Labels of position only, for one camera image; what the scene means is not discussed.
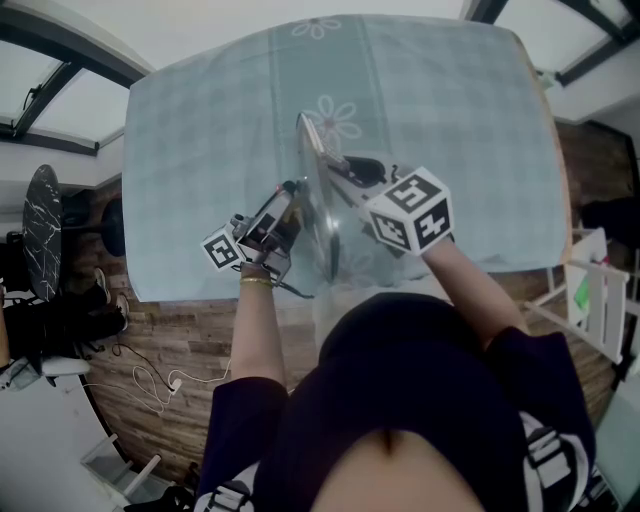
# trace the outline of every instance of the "table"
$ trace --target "table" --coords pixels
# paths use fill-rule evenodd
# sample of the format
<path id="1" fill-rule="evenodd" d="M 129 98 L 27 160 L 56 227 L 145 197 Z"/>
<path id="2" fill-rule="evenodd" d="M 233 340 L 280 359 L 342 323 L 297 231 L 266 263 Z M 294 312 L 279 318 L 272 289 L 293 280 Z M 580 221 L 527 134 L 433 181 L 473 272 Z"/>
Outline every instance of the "table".
<path id="1" fill-rule="evenodd" d="M 60 280 L 62 205 L 55 172 L 42 165 L 31 178 L 24 202 L 22 242 L 35 295 L 44 301 L 55 297 Z"/>
<path id="2" fill-rule="evenodd" d="M 562 154 L 513 33 L 450 20 L 335 16 L 247 36 L 133 85 L 123 214 L 140 300 L 238 295 L 238 276 L 218 274 L 199 244 L 233 214 L 253 215 L 276 184 L 299 177 L 302 111 L 341 153 L 383 152 L 441 179 L 452 194 L 456 243 L 485 270 L 566 261 Z M 391 286 L 427 273 L 418 258 L 396 258 L 363 236 L 340 198 L 334 205 L 337 282 Z M 325 286 L 304 237 L 292 262 L 289 284 L 310 294 Z"/>

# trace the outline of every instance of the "marble pattern object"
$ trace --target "marble pattern object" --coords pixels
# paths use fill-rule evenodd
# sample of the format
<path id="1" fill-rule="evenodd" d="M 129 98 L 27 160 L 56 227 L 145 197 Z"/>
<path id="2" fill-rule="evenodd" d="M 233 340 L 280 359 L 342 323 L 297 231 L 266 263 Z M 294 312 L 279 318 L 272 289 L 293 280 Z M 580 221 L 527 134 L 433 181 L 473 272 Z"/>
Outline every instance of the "marble pattern object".
<path id="1" fill-rule="evenodd" d="M 22 236 L 31 287 L 38 298 L 46 301 L 55 297 L 60 280 L 61 219 L 58 178 L 51 166 L 42 165 L 27 190 Z"/>

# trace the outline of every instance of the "white cable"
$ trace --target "white cable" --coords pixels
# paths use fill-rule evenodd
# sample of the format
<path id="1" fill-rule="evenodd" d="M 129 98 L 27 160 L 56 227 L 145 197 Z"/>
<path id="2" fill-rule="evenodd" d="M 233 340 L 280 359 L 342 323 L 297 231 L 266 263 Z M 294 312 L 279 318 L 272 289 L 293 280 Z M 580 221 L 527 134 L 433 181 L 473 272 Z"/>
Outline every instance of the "white cable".
<path id="1" fill-rule="evenodd" d="M 133 370 L 131 371 L 131 374 L 133 376 L 133 382 L 135 382 L 136 386 L 138 386 L 142 391 L 144 391 L 147 395 L 149 395 L 151 398 L 153 398 L 155 401 L 157 401 L 160 404 L 160 410 L 154 409 L 153 407 L 150 407 L 148 404 L 144 403 L 137 396 L 135 396 L 133 393 L 129 392 L 125 388 L 122 388 L 120 386 L 112 386 L 111 384 L 84 384 L 82 386 L 78 386 L 77 388 L 68 389 L 68 390 L 65 390 L 65 391 L 67 393 L 70 393 L 71 391 L 74 391 L 76 389 L 86 388 L 86 387 L 89 387 L 89 386 L 97 386 L 97 387 L 104 387 L 104 388 L 111 388 L 111 389 L 119 389 L 120 391 L 124 391 L 127 395 L 129 395 L 131 398 L 133 398 L 137 402 L 140 402 L 142 405 L 144 405 L 150 411 L 153 411 L 156 414 L 162 414 L 165 411 L 164 406 L 165 405 L 169 405 L 169 403 L 171 402 L 171 397 L 178 391 L 178 389 L 174 388 L 174 385 L 173 385 L 173 382 L 175 382 L 175 381 L 171 382 L 171 375 L 173 375 L 174 373 L 180 373 L 180 374 L 184 375 L 185 377 L 187 377 L 188 379 L 195 380 L 195 381 L 198 381 L 198 382 L 204 382 L 205 384 L 209 383 L 209 382 L 220 382 L 221 380 L 225 380 L 227 378 L 227 375 L 229 374 L 229 367 L 230 366 L 231 366 L 231 359 L 229 359 L 229 362 L 227 363 L 227 368 L 224 371 L 224 375 L 222 377 L 217 378 L 217 379 L 209 379 L 209 380 L 203 380 L 203 379 L 198 379 L 196 377 L 192 377 L 191 375 L 189 375 L 188 373 L 183 372 L 182 370 L 171 370 L 169 372 L 169 376 L 167 377 L 167 382 L 169 383 L 169 387 L 171 387 L 171 389 L 173 390 L 173 393 L 169 392 L 169 399 L 166 402 L 162 401 L 160 399 L 160 397 L 158 396 L 158 388 L 156 387 L 156 379 L 151 374 L 151 372 L 149 370 L 147 370 L 146 368 L 142 367 L 142 366 L 137 366 L 137 365 L 134 366 Z M 142 370 L 143 372 L 146 372 L 147 375 L 149 375 L 149 377 L 151 377 L 151 384 L 153 385 L 153 393 L 150 393 L 149 391 L 144 389 L 140 385 L 140 383 L 138 382 L 138 379 L 136 378 L 136 370 L 138 370 L 138 369 Z"/>

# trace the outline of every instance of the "bracelet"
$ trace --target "bracelet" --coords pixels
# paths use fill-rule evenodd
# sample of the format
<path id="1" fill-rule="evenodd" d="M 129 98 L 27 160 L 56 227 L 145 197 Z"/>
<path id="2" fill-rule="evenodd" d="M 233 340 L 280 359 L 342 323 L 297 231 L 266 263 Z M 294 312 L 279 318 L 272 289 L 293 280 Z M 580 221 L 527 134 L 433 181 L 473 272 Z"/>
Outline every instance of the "bracelet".
<path id="1" fill-rule="evenodd" d="M 242 277 L 240 278 L 240 284 L 243 285 L 245 283 L 259 283 L 264 286 L 268 286 L 269 288 L 273 288 L 273 283 L 271 279 L 267 279 L 266 277 Z"/>

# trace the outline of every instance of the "flower pattern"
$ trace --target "flower pattern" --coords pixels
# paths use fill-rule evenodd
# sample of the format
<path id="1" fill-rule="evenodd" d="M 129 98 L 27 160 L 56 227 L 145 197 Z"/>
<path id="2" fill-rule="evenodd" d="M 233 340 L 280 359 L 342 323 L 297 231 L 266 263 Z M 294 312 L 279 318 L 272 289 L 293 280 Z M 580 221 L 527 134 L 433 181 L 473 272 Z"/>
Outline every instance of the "flower pattern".
<path id="1" fill-rule="evenodd" d="M 310 20 L 299 23 L 291 31 L 294 37 L 300 37 L 309 34 L 314 39 L 322 39 L 327 30 L 337 30 L 342 27 L 342 23 L 331 18 L 311 18 Z"/>
<path id="2" fill-rule="evenodd" d="M 359 139 L 362 137 L 361 128 L 349 121 L 356 114 L 355 103 L 349 101 L 335 108 L 331 96 L 323 94 L 318 98 L 318 112 L 305 110 L 304 113 L 315 125 L 318 133 L 335 151 L 340 152 L 342 140 Z"/>

